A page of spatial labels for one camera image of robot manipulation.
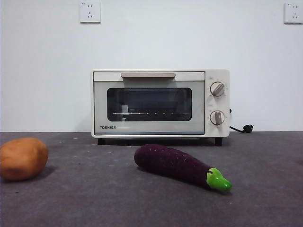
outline toshiba logo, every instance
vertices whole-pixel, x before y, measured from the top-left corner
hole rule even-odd
[[[100,126],[100,129],[115,129],[115,126]]]

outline wall outlet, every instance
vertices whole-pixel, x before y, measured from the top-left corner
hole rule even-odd
[[[80,2],[81,23],[101,23],[101,10],[99,1]]]
[[[303,24],[303,2],[288,2],[284,4],[284,23]]]

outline white toaster oven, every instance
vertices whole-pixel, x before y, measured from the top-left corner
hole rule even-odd
[[[229,135],[227,70],[93,70],[91,134],[114,138]]]

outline control knob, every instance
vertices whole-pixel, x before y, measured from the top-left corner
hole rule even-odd
[[[224,94],[225,85],[221,82],[215,82],[210,86],[210,92],[213,96],[221,96]]]
[[[214,125],[220,125],[224,122],[224,114],[221,111],[213,111],[210,114],[210,121],[214,124]]]

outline purple eggplant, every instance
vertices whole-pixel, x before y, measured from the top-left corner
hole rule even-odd
[[[229,191],[232,184],[219,170],[191,155],[159,144],[146,144],[136,150],[135,163],[152,173],[189,182],[207,189]]]

